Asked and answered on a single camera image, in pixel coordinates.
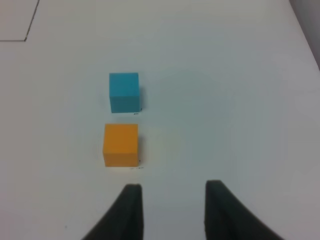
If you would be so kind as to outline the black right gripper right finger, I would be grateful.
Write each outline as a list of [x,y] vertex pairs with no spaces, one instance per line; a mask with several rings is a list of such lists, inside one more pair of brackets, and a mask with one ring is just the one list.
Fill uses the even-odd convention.
[[221,180],[205,184],[204,231],[207,240],[280,240]]

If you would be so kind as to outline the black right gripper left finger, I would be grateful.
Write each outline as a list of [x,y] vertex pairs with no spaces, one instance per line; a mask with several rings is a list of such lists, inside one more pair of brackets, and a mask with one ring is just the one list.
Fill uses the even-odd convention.
[[144,238],[143,191],[127,184],[109,210],[86,234],[85,240],[142,240]]

